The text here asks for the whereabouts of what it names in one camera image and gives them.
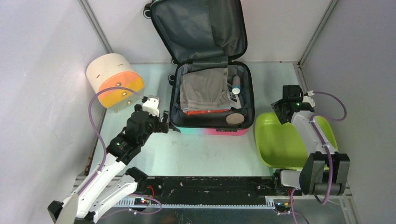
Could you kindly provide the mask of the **pink teal cartoon suitcase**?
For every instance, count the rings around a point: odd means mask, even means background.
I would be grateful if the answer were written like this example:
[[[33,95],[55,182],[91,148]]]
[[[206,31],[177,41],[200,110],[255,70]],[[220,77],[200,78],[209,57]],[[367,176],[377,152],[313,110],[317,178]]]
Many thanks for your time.
[[[255,119],[255,101],[249,67],[239,58],[248,48],[242,5],[239,0],[153,0],[143,9],[177,66],[169,75],[172,86],[170,125],[180,133],[242,136]],[[181,76],[190,72],[228,68],[228,84],[238,75],[242,108],[227,112],[186,115],[180,108]],[[226,117],[241,113],[245,121],[230,126]]]

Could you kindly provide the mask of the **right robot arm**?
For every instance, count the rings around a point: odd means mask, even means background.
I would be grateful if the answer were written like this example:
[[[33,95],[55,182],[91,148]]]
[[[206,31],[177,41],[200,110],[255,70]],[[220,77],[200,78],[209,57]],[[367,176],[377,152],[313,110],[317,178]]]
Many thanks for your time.
[[[315,94],[304,93],[299,85],[285,85],[282,98],[271,105],[281,124],[290,123],[298,131],[308,155],[300,171],[282,170],[272,181],[277,195],[284,195],[292,187],[305,195],[323,195],[326,201],[345,191],[350,158],[336,150],[319,126],[312,98]]]

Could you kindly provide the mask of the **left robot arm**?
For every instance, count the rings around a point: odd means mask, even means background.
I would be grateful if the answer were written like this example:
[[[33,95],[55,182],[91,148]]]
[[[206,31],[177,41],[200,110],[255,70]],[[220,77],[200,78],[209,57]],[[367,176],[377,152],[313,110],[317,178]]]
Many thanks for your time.
[[[95,224],[124,197],[146,192],[148,176],[136,167],[129,168],[110,188],[107,185],[141,152],[151,134],[168,131],[168,111],[164,111],[162,118],[144,110],[133,112],[127,125],[110,141],[98,170],[86,177],[69,197],[48,206],[52,221],[56,224]]]

